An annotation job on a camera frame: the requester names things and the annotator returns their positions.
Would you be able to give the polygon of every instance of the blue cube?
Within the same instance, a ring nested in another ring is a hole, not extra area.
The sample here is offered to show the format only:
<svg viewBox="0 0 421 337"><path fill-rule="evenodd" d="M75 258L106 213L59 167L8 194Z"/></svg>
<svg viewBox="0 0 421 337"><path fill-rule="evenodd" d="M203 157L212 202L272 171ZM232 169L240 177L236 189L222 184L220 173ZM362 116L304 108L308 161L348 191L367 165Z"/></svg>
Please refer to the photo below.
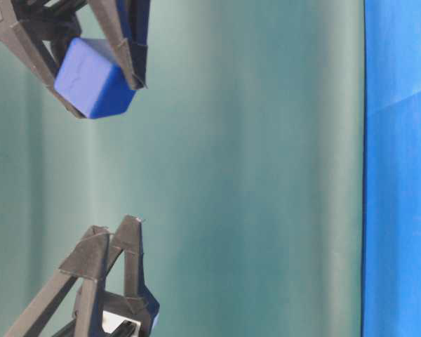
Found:
<svg viewBox="0 0 421 337"><path fill-rule="evenodd" d="M135 95L104 39L72 40L55 90L90 119L124 113Z"/></svg>

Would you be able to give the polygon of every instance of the blue block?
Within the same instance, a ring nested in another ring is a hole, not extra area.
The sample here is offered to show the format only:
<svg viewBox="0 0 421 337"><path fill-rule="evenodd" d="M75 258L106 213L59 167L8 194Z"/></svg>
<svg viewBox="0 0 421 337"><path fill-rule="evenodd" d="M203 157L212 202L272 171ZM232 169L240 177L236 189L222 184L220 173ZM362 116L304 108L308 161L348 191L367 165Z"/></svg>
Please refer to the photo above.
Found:
<svg viewBox="0 0 421 337"><path fill-rule="evenodd" d="M135 95L104 39L72 40L55 90L90 119L124 113Z"/></svg>

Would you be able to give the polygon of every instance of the green backdrop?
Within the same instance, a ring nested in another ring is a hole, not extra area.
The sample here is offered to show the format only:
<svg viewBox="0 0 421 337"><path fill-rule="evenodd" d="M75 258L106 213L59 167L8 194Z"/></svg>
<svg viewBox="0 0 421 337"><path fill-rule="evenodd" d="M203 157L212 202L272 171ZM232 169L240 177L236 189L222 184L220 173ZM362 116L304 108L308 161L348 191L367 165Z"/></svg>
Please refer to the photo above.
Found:
<svg viewBox="0 0 421 337"><path fill-rule="evenodd" d="M149 90L99 121L0 45L0 336L126 213L146 219L153 336L359 336L363 2L156 0L149 45Z"/></svg>

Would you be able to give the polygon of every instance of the blue fabric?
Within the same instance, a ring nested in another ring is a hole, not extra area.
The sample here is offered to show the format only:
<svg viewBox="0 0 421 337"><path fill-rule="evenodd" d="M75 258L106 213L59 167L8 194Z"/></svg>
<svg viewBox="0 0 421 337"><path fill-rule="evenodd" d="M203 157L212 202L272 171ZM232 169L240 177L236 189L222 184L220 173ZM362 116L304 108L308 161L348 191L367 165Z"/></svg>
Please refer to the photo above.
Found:
<svg viewBox="0 0 421 337"><path fill-rule="evenodd" d="M421 336L421 0L366 0L363 336Z"/></svg>
<svg viewBox="0 0 421 337"><path fill-rule="evenodd" d="M91 119L124 113L135 95L101 39L73 39L55 90Z"/></svg>

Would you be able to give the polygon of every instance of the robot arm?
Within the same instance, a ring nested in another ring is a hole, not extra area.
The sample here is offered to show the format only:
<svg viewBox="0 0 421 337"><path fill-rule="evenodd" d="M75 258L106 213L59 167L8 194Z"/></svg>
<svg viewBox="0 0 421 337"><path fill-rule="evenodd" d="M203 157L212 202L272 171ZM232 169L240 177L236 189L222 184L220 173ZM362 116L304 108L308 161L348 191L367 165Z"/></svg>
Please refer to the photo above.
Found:
<svg viewBox="0 0 421 337"><path fill-rule="evenodd" d="M142 229L137 218L126 216L109 241L103 227L91 227L44 288L8 330L5 337L36 337L42 332L78 278L74 319L54 337L148 337L159 303L145 286ZM125 255L125 291L105 291L107 274Z"/></svg>
<svg viewBox="0 0 421 337"><path fill-rule="evenodd" d="M70 41L81 36L76 12L88 4L133 90L145 86L150 0L0 0L0 41L76 117L83 117L53 88ZM44 41L50 43L50 50Z"/></svg>

